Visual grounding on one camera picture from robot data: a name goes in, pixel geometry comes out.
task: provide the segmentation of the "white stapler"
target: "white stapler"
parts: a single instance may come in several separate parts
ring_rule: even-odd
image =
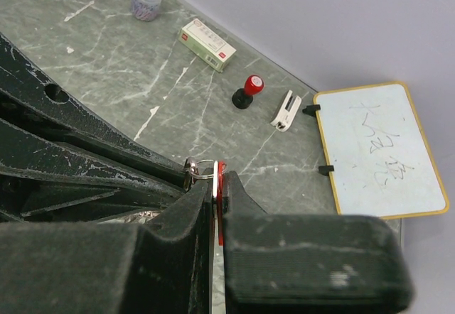
[[[270,122],[270,124],[279,131],[287,131],[291,126],[297,111],[299,110],[300,104],[300,96],[293,95],[292,91],[289,90],[284,95],[284,98],[279,104],[279,107],[275,112],[273,120]]]

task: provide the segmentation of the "white vein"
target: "white vein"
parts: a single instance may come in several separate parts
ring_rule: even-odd
[[[180,76],[178,76],[178,78],[177,78],[177,80],[176,80],[176,83],[174,83],[173,86],[176,86],[177,83],[180,82],[180,80],[182,79],[182,77],[186,74],[186,72],[188,71],[188,69],[189,69],[190,66],[193,64],[193,62],[196,60],[197,57],[198,57],[198,56],[195,56],[195,57],[191,60],[191,62],[190,62],[190,64],[189,64],[188,67],[183,68],[182,73],[180,74]]]
[[[120,102],[123,102],[123,101],[128,100],[128,99],[135,99],[136,97],[140,97],[140,96],[144,96],[145,97],[145,96],[147,96],[151,92],[151,90],[154,88],[156,82],[158,82],[158,79],[160,77],[161,71],[163,71],[164,68],[168,65],[169,58],[172,55],[173,47],[175,46],[176,43],[177,43],[177,40],[175,39],[175,41],[173,42],[173,44],[171,46],[171,51],[169,52],[168,57],[164,60],[163,64],[161,64],[161,67],[159,68],[155,78],[151,81],[151,84],[149,85],[147,90],[144,90],[143,92],[137,92],[135,94],[124,96],[121,99],[118,99],[116,101],[113,101],[113,102],[109,103],[109,105],[113,106],[115,104],[119,104]]]
[[[258,60],[260,60],[260,58],[256,58],[255,60],[253,60],[252,62],[248,63],[244,69],[246,69],[247,67],[251,67],[253,64],[255,64]]]
[[[66,16],[66,18],[63,19],[63,21],[66,22],[66,21],[69,21],[70,19],[73,19],[73,18],[76,17],[78,14],[80,14],[81,12],[83,12],[85,9],[88,9],[89,7],[91,7],[91,5],[93,5],[95,2],[96,2],[96,0],[92,0],[92,1],[88,2],[88,3],[85,4],[83,7],[81,7],[80,9],[78,9],[75,13],[70,13],[69,16]]]
[[[250,160],[250,162],[245,166],[245,168],[239,173],[239,175],[242,175],[250,166],[251,163],[258,157],[259,153],[261,153],[262,149],[264,148],[265,144],[269,142],[269,140],[273,137],[273,134],[275,134],[276,131],[273,131],[270,136],[262,143],[262,145],[259,147],[257,150],[255,156]]]
[[[144,124],[141,126],[141,128],[137,131],[136,136],[133,139],[134,141],[139,139],[139,137],[141,136],[141,133],[145,130],[145,128],[147,128],[151,118],[154,117],[154,115],[156,114],[158,109],[159,109],[159,106],[156,106],[156,107],[150,109],[150,117],[147,119],[147,121],[144,122]]]
[[[180,74],[180,76],[178,76],[178,78],[177,78],[176,82],[173,84],[172,88],[168,91],[167,96],[163,96],[164,99],[166,99],[166,98],[171,94],[172,90],[177,86],[177,83],[180,82],[180,80],[182,79],[182,77],[186,74],[186,72],[188,71],[188,69],[189,69],[190,66],[193,64],[193,62],[196,60],[197,57],[198,57],[198,56],[195,56],[195,57],[191,60],[191,62],[190,62],[190,64],[188,65],[188,67],[185,67],[185,68],[183,69],[182,73]]]
[[[200,141],[200,134],[201,134],[201,132],[203,130],[204,115],[205,115],[205,112],[207,111],[208,103],[209,103],[210,98],[212,97],[212,93],[213,93],[213,88],[211,88],[211,86],[212,86],[212,83],[213,83],[213,75],[214,74],[215,74],[215,71],[213,71],[212,75],[210,76],[210,81],[209,81],[208,86],[207,86],[207,91],[208,91],[207,101],[205,102],[204,109],[202,111],[202,114],[200,115],[198,128],[196,129],[196,138],[194,139],[193,148],[190,149],[190,152],[194,151],[196,149],[196,147],[198,147],[198,143]]]

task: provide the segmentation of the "black clip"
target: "black clip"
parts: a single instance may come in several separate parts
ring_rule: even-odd
[[[319,173],[326,177],[328,177],[329,172],[334,172],[334,170],[335,170],[333,165],[319,166],[318,169],[319,169]]]
[[[306,106],[306,108],[302,109],[302,113],[309,115],[310,117],[316,117],[316,112],[321,110],[320,104],[312,104],[310,106]]]

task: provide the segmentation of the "white wall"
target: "white wall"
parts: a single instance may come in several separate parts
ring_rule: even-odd
[[[316,90],[407,82],[455,199],[455,0],[186,1]],[[412,313],[455,304],[452,232],[453,211],[405,221]]]

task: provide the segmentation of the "key ring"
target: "key ring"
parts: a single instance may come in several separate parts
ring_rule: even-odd
[[[197,180],[208,180],[213,178],[213,173],[211,174],[199,174],[199,164],[201,163],[214,163],[215,160],[213,159],[205,159],[201,161],[197,161],[194,159],[192,156],[189,156],[186,161],[185,161],[185,166],[183,167],[185,171],[185,180],[183,182],[183,189],[185,191],[189,191],[191,189],[191,186],[197,181]],[[226,164],[223,165],[223,170],[221,173],[224,173],[226,171]]]
[[[197,161],[196,162],[196,166],[197,166],[197,168],[199,168],[199,164],[201,164],[201,163],[214,163],[215,161],[216,160],[213,160],[213,159],[204,159],[204,160],[201,160],[201,161]],[[226,164],[223,165],[223,170],[221,171],[221,173],[224,173],[225,171],[226,171]],[[213,178],[213,173],[211,173],[211,174],[198,174],[198,171],[197,170],[194,171],[192,168],[187,168],[186,172],[188,172],[188,174],[191,175],[191,177],[193,177],[196,180],[208,180],[208,179]]]

